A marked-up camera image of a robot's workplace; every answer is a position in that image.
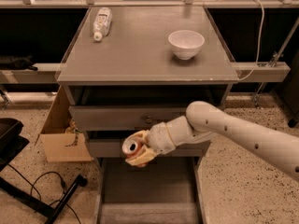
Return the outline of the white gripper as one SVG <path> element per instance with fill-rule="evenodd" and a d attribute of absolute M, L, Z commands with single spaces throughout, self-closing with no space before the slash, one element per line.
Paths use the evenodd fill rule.
<path fill-rule="evenodd" d="M 136 154 L 125 160 L 131 166 L 146 164 L 152 161 L 157 154 L 166 155 L 176 149 L 165 122 L 156 124 L 149 130 L 142 130 L 134 133 L 133 139 L 138 144 L 148 143 L 149 147 L 140 148 Z"/>

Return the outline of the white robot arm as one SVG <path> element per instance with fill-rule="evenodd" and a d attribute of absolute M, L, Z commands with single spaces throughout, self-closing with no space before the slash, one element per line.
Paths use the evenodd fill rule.
<path fill-rule="evenodd" d="M 124 140 L 122 152 L 128 164 L 142 166 L 182 145 L 199 144 L 216 134 L 299 180 L 299 137 L 230 116 L 202 101 L 190 103 L 183 116 L 133 133 Z"/>

